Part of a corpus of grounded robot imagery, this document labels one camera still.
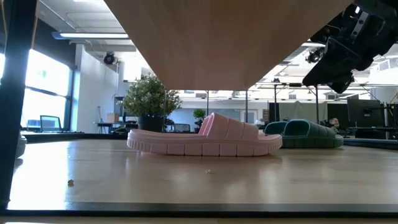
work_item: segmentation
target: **ceiling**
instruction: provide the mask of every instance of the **ceiling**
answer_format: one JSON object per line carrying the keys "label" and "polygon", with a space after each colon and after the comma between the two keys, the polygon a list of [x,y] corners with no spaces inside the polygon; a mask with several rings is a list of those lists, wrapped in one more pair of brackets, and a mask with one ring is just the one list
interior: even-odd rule
{"label": "ceiling", "polygon": [[[103,0],[40,0],[38,16],[48,25],[62,32],[125,33]],[[131,49],[134,45],[130,40],[80,40],[78,43],[85,44],[89,53],[100,61],[109,51],[115,51],[117,57],[123,58],[126,54],[123,49]],[[305,61],[310,49],[312,48],[299,47],[283,63],[266,74],[260,82],[271,82],[274,78],[279,78],[282,82],[301,82],[314,66]],[[394,45],[385,57],[395,55],[398,55],[398,45]],[[375,62],[381,62],[386,59],[385,57],[376,57]],[[139,52],[136,58],[145,71],[150,71]],[[369,69],[355,72],[355,77],[357,80],[366,79],[369,73]]]}

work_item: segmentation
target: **plant pot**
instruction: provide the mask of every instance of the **plant pot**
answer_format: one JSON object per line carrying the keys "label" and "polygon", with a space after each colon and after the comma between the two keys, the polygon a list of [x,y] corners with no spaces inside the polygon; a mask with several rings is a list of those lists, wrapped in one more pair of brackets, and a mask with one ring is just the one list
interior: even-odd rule
{"label": "plant pot", "polygon": [[161,133],[163,130],[163,119],[142,116],[138,118],[138,128],[146,131]]}

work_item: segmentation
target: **desk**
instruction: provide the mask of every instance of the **desk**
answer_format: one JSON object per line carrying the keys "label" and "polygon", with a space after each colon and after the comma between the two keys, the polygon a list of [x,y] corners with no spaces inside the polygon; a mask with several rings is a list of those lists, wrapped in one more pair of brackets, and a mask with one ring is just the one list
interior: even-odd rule
{"label": "desk", "polygon": [[365,128],[365,127],[354,127],[348,128],[355,133],[355,138],[362,139],[386,139],[386,133],[396,132],[395,128]]}

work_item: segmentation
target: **potted plant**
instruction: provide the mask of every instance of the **potted plant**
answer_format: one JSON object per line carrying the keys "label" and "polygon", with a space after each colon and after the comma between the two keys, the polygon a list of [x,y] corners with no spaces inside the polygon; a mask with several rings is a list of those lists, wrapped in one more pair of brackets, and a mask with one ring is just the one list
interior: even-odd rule
{"label": "potted plant", "polygon": [[196,109],[193,111],[193,117],[196,118],[196,122],[195,124],[198,126],[197,128],[195,128],[195,133],[199,133],[199,130],[201,128],[201,124],[203,124],[203,120],[205,119],[206,116],[206,112],[205,110],[202,109]]}
{"label": "potted plant", "polygon": [[149,75],[131,83],[123,99],[125,110],[138,117],[139,129],[147,131],[163,131],[164,98],[166,94],[165,115],[179,109],[181,99],[178,91],[166,90],[155,75]]}

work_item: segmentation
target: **computer monitor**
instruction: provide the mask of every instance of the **computer monitor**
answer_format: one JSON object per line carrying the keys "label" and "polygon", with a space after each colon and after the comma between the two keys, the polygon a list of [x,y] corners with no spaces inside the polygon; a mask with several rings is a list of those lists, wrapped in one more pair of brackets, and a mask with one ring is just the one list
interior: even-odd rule
{"label": "computer monitor", "polygon": [[61,121],[59,117],[40,115],[40,129],[42,132],[61,131]]}
{"label": "computer monitor", "polygon": [[347,99],[348,120],[357,127],[384,126],[384,109],[378,100]]}

